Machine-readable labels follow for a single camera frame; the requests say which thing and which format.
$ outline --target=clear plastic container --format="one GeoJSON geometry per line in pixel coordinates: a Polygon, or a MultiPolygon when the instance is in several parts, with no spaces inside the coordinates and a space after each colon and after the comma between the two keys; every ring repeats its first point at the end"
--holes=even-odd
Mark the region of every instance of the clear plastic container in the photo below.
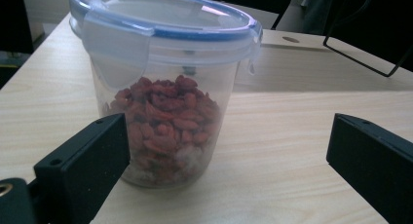
{"type": "Polygon", "coordinates": [[[197,179],[236,73],[259,52],[261,24],[206,0],[70,0],[70,9],[100,116],[126,115],[131,164],[123,178],[149,188],[197,179]]]}

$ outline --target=blue lid rim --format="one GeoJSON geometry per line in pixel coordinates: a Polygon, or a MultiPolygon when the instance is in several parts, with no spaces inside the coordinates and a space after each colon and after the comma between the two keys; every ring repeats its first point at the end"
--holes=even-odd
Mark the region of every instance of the blue lid rim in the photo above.
{"type": "MultiPolygon", "coordinates": [[[[109,19],[115,24],[122,24],[126,27],[132,27],[132,24],[143,26],[143,27],[152,27],[154,30],[153,36],[155,37],[162,37],[162,38],[169,38],[169,39],[178,39],[178,40],[195,40],[195,41],[228,41],[228,40],[237,40],[240,38],[244,38],[246,36],[250,36],[251,29],[253,30],[255,27],[260,27],[259,22],[253,19],[250,15],[232,8],[227,5],[223,5],[220,3],[208,1],[208,0],[190,0],[202,3],[209,7],[212,7],[217,10],[222,11],[231,11],[232,13],[240,14],[244,17],[249,18],[248,25],[242,27],[235,27],[231,29],[217,29],[217,30],[183,30],[182,28],[174,27],[174,26],[162,26],[162,25],[155,25],[153,23],[130,19],[125,17],[120,17],[117,14],[110,14],[108,12],[101,13],[103,17],[109,19]]],[[[90,12],[94,11],[94,9],[89,5],[86,0],[70,0],[71,5],[71,14],[72,17],[75,18],[80,27],[82,27],[83,19],[85,15],[90,12]]]]}

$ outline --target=wooden table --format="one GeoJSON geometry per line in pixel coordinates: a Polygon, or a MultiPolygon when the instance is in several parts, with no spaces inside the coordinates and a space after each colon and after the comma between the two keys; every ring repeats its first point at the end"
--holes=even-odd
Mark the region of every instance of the wooden table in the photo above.
{"type": "MultiPolygon", "coordinates": [[[[0,92],[0,179],[33,180],[35,163],[99,118],[89,57],[68,18],[0,92]]],[[[328,165],[326,149],[335,113],[412,141],[413,73],[384,78],[322,39],[266,30],[256,74],[238,73],[205,174],[174,191],[119,180],[93,223],[386,223],[328,165]]]]}

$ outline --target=container lid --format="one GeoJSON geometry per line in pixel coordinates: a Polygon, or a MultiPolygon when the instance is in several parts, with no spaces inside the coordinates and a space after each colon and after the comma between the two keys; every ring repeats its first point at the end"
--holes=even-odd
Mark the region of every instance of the container lid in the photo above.
{"type": "Polygon", "coordinates": [[[207,0],[70,0],[71,25],[82,38],[87,13],[145,35],[186,40],[233,40],[259,33],[248,14],[207,0]]]}
{"type": "Polygon", "coordinates": [[[213,1],[70,0],[70,11],[74,33],[102,65],[109,57],[140,70],[149,60],[219,64],[254,59],[261,43],[257,20],[213,1]]]}

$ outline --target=black metal frame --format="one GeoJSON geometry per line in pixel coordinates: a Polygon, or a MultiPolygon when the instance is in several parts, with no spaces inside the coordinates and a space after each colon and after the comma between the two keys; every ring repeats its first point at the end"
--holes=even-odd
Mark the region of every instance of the black metal frame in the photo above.
{"type": "Polygon", "coordinates": [[[125,114],[98,119],[38,162],[29,184],[0,180],[0,221],[90,223],[130,160],[125,114]]]}
{"type": "Polygon", "coordinates": [[[370,4],[371,0],[365,0],[364,4],[353,14],[351,14],[350,16],[344,18],[344,19],[340,19],[340,17],[343,15],[344,9],[346,8],[346,6],[348,4],[350,4],[350,0],[344,0],[343,5],[341,6],[341,8],[338,11],[337,16],[335,17],[331,27],[328,29],[328,32],[324,38],[324,41],[322,42],[322,44],[327,47],[328,49],[330,49],[331,51],[344,56],[352,61],[355,61],[356,63],[376,72],[377,74],[380,74],[384,77],[391,77],[397,70],[398,68],[404,63],[404,61],[413,53],[413,45],[410,46],[410,48],[406,51],[406,53],[404,53],[404,55],[401,57],[401,59],[394,65],[394,68],[389,72],[389,73],[384,73],[374,67],[369,66],[368,64],[365,64],[364,62],[357,60],[349,55],[346,55],[340,51],[338,51],[337,49],[332,48],[331,46],[327,45],[327,41],[328,39],[331,37],[332,32],[334,31],[334,28],[336,28],[337,26],[340,26],[341,24],[344,24],[346,22],[351,21],[352,19],[356,18],[360,13],[362,13],[370,4]]]}
{"type": "Polygon", "coordinates": [[[389,223],[413,223],[413,143],[336,113],[326,159],[389,223]]]}

